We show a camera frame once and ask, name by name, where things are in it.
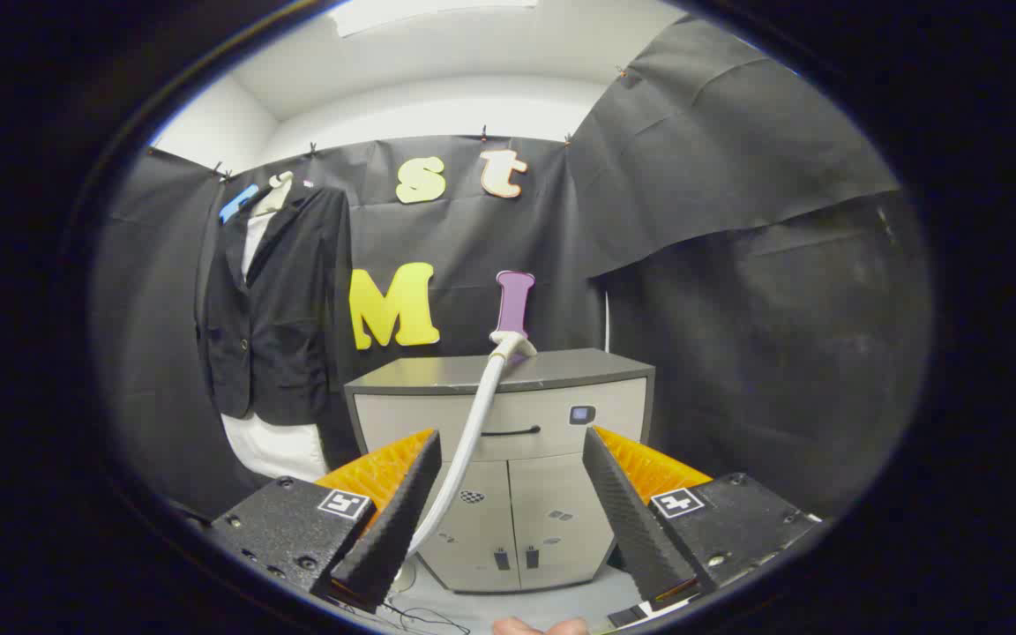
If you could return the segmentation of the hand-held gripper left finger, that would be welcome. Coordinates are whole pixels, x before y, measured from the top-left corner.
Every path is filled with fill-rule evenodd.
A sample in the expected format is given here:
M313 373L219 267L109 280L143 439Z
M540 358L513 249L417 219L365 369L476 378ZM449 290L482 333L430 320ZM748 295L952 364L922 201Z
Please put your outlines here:
M275 478L214 519L209 538L275 583L375 612L440 469L438 431L416 431L319 480Z

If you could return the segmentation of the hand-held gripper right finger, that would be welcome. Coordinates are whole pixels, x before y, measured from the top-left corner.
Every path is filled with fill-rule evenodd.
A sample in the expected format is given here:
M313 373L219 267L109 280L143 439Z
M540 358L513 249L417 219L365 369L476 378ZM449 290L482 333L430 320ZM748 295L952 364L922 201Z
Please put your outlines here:
M601 426L586 430L582 465L653 608L731 586L824 524L751 475L711 478Z

